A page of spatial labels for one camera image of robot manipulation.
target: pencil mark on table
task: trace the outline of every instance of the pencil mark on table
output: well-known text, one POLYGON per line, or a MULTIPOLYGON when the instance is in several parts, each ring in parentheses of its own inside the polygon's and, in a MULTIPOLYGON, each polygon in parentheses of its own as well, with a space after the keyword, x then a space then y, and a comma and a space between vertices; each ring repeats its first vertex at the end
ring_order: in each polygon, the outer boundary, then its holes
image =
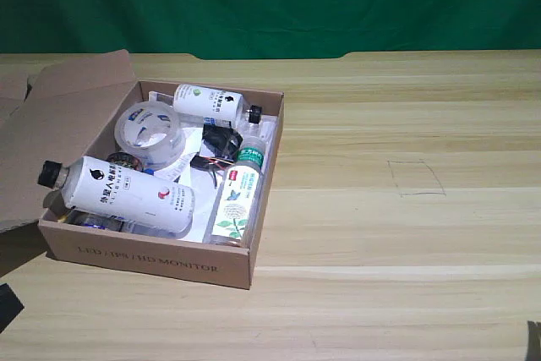
POLYGON ((314 336, 312 336, 312 331, 309 331, 308 334, 310 334, 310 341, 312 342, 312 345, 314 346, 314 348, 316 350, 319 350, 318 345, 315 343, 314 336))
POLYGON ((438 175, 436 175, 436 172, 434 169, 427 164, 424 160, 418 160, 418 161, 387 161, 387 166, 389 167, 389 171, 391 172, 391 178, 392 182, 395 184, 396 191, 400 195, 401 198, 404 196, 416 196, 421 194, 439 194, 443 196, 447 196, 447 192, 445 191, 445 188, 443 186, 443 183, 438 178, 438 175), (393 169, 393 165, 419 165, 422 167, 425 167, 429 173, 431 178, 437 183, 438 187, 437 190, 430 190, 430 191, 416 191, 416 192, 407 192, 405 191, 403 187, 401 187, 400 182, 398 180, 398 176, 396 175, 396 171, 393 169))

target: green bottle label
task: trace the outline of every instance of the green bottle label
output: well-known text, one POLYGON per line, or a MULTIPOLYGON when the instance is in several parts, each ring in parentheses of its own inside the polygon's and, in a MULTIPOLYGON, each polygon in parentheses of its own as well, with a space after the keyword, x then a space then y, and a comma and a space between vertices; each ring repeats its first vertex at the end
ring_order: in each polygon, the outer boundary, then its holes
POLYGON ((261 168, 263 165, 263 154, 254 147, 244 147, 238 153, 237 161, 255 162, 261 168))

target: drawn rectangle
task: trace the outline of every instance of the drawn rectangle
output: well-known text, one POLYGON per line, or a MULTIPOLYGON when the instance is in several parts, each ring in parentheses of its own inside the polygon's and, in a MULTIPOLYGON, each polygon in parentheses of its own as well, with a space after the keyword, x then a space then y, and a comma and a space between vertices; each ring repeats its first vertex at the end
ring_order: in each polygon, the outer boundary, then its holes
POLYGON ((401 197, 447 193, 438 176, 425 161, 388 161, 396 190, 401 197))

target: cardboard box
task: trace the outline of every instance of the cardboard box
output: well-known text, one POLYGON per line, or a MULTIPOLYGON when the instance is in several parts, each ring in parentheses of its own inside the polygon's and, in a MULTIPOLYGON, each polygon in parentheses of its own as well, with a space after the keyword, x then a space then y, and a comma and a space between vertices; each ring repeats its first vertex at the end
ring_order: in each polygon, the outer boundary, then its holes
MULTIPOLYGON (((2 131, 9 131, 9 128, 3 130, 3 125, 11 119, 23 105, 27 93, 28 75, 26 73, 12 72, 0 78, 0 135, 2 134, 2 131)), ((11 230, 18 226, 21 226, 20 219, 11 221, 3 220, 3 217, 0 215, 0 232, 6 232, 7 230, 11 230)))
POLYGON ((44 69, 18 114, 4 124, 8 131, 0 131, 0 221, 40 216, 41 233, 58 260, 249 288, 281 137, 282 93, 220 87, 243 93, 265 114, 278 117, 254 236, 246 249, 58 223, 65 212, 59 193, 46 197, 46 189, 36 184, 45 160, 71 164, 83 155, 105 159, 117 150, 113 130, 120 114, 146 100, 149 91, 172 95, 177 86, 137 80, 126 51, 44 69), (44 197, 49 209, 43 214, 44 197))

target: black object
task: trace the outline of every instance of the black object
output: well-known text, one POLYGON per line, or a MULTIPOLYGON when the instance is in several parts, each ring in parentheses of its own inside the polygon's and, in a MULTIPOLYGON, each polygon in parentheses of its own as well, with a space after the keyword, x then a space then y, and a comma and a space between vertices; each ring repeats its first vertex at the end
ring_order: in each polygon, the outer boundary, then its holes
POLYGON ((261 106, 252 105, 250 106, 248 121, 253 124, 259 124, 261 121, 261 114, 263 109, 261 106))
POLYGON ((541 361, 541 323, 527 322, 527 352, 524 361, 541 361))
POLYGON ((194 156, 189 165, 200 171, 207 171, 217 187, 216 171, 230 167, 237 156, 243 137, 233 129, 206 124, 203 126, 203 141, 212 150, 214 156, 194 156))
POLYGON ((0 285, 0 333, 24 308, 7 283, 0 285))
POLYGON ((54 188, 54 183, 57 181, 58 174, 62 164, 54 161, 43 162, 43 168, 41 169, 40 176, 37 179, 37 183, 41 186, 48 188, 54 188))
POLYGON ((243 137, 233 129, 206 124, 203 126, 203 141, 214 156, 234 161, 243 137))

